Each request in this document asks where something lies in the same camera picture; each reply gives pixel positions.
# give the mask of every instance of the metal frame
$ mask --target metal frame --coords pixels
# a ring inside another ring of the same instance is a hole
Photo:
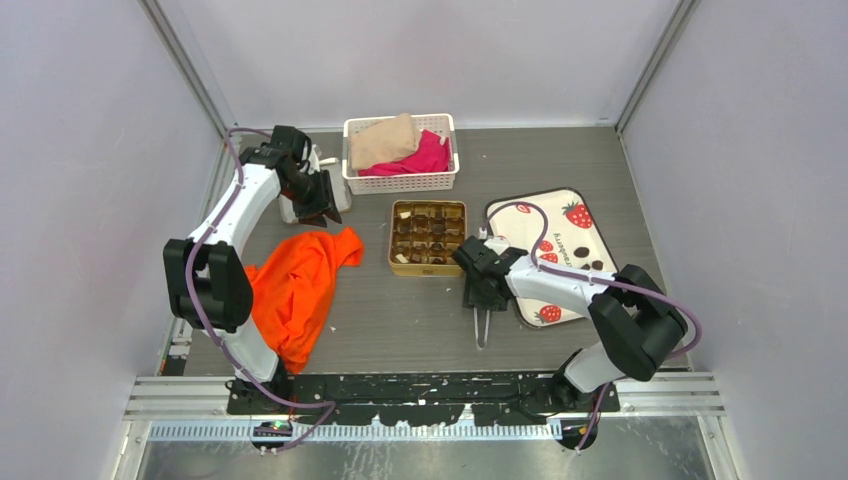
[[[115,479],[135,479],[147,442],[251,440],[252,427],[288,415],[228,415],[232,377],[139,377],[124,415],[123,445]],[[739,479],[726,439],[726,412],[709,372],[659,372],[650,382],[616,382],[621,411],[605,418],[697,417],[708,461],[717,479]],[[475,427],[470,406],[451,426],[387,427],[375,419],[369,426],[323,425],[305,441],[497,441],[547,440],[561,436],[559,420],[585,419],[581,412],[551,417],[547,425]],[[299,435],[306,426],[296,425]]]
[[[636,82],[636,86],[633,87],[633,92],[630,93],[630,98],[627,99],[624,110],[621,111],[621,116],[615,124],[615,131],[619,135],[624,133],[627,125],[630,123],[630,119],[633,118],[633,114],[636,112],[636,108],[645,96],[645,92],[654,80],[660,67],[665,63],[666,58],[668,58],[672,48],[677,43],[677,39],[680,38],[680,34],[689,22],[689,17],[692,16],[692,12],[695,11],[695,8],[700,2],[701,0],[680,0],[677,3],[674,13],[671,15],[662,35],[660,35],[654,52],[651,54],[651,58],[645,65],[645,69],[642,70],[642,75],[639,77],[639,81]]]
[[[130,393],[124,420],[210,420],[240,418],[227,415],[232,377],[139,377]],[[715,379],[708,372],[659,372],[650,382],[616,382],[620,412],[616,417],[724,416]],[[552,419],[582,419],[582,412],[561,413]],[[286,415],[252,416],[287,419]]]
[[[680,0],[660,40],[631,93],[616,123],[619,137],[626,129],[647,88],[659,71],[700,0]],[[139,0],[162,38],[169,54],[186,79],[193,95],[203,107],[215,129],[223,135],[236,125],[222,90],[211,74],[205,57],[191,33],[177,2]],[[217,158],[213,184],[205,199],[209,211],[227,185],[231,169],[225,148]],[[191,346],[192,328],[175,319],[167,344],[165,361],[185,360]],[[142,464],[147,442],[203,441],[209,439],[247,440],[249,427],[267,419],[283,416],[230,416],[226,414],[229,391],[225,382],[231,377],[139,377],[133,388],[122,424],[122,445],[115,463],[114,478],[135,479]],[[718,388],[711,373],[660,372],[647,383],[616,382],[620,412],[605,417],[698,418],[706,455],[717,479],[738,479],[734,443]],[[326,425],[319,427],[307,441],[450,441],[551,439],[559,434],[560,419],[583,419],[585,414],[567,413],[551,418],[548,425],[530,427],[474,427],[470,410],[462,414],[456,426],[385,427],[377,423],[364,427]]]
[[[179,5],[168,0],[165,0],[166,5],[160,0],[139,0],[139,4],[162,38],[162,43],[209,121],[223,137],[227,128],[236,124],[235,117]]]

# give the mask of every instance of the orange t-shirt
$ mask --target orange t-shirt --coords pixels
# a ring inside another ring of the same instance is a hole
[[[350,227],[338,235],[306,232],[274,250],[261,268],[244,270],[253,288],[253,321],[292,373],[300,373],[324,328],[336,271],[362,262],[365,246]]]

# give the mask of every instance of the strawberry print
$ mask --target strawberry print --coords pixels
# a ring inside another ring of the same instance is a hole
[[[558,322],[560,318],[562,318],[562,309],[556,305],[546,305],[536,314],[536,320],[545,323]]]
[[[562,207],[562,214],[580,228],[592,228],[592,216],[582,203],[574,202]]]

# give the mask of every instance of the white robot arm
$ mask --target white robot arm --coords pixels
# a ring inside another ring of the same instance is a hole
[[[172,239],[165,246],[165,273],[174,315],[205,331],[189,298],[187,282],[191,280],[228,353],[256,380],[266,383],[284,370],[280,371],[277,354],[266,346],[250,316],[253,291],[239,260],[247,238],[265,208],[280,195],[291,200],[300,223],[326,226],[324,217],[341,223],[341,216],[328,172],[321,171],[309,137],[294,127],[275,127],[269,142],[246,149],[239,161],[243,178],[233,179],[222,200],[187,239]],[[239,194],[230,203],[235,189],[240,189]],[[186,263],[195,240],[203,237],[222,211],[224,216],[198,251],[193,277],[187,278]],[[239,369],[236,376],[249,380]]]
[[[688,330],[675,308],[631,291],[661,294],[640,267],[627,265],[613,274],[537,265],[503,238],[470,237],[453,259],[466,273],[465,298],[474,306],[503,310],[511,299],[529,298],[592,319],[601,341],[575,352],[554,377],[565,403],[619,378],[650,380]]]

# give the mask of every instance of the gray table surface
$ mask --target gray table surface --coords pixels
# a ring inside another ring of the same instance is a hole
[[[576,349],[597,342],[588,320],[543,329],[522,326],[513,311],[493,314],[488,347],[474,348],[472,313],[461,307],[463,278],[411,278],[387,263],[390,208],[398,199],[460,200],[469,229],[482,223],[497,198],[559,187],[577,189],[619,267],[640,265],[655,279],[659,267],[636,190],[612,128],[460,130],[461,169],[453,190],[353,197],[343,214],[365,244],[359,267],[343,267],[329,318],[305,372],[426,372],[555,369]],[[340,133],[312,134],[324,157],[341,156]],[[254,139],[245,139],[250,144]],[[311,227],[280,220],[273,203],[245,246],[245,265],[261,265],[284,239]],[[330,232],[342,226],[332,225]],[[672,362],[685,365],[686,359]],[[186,375],[232,372],[221,353],[195,332]]]

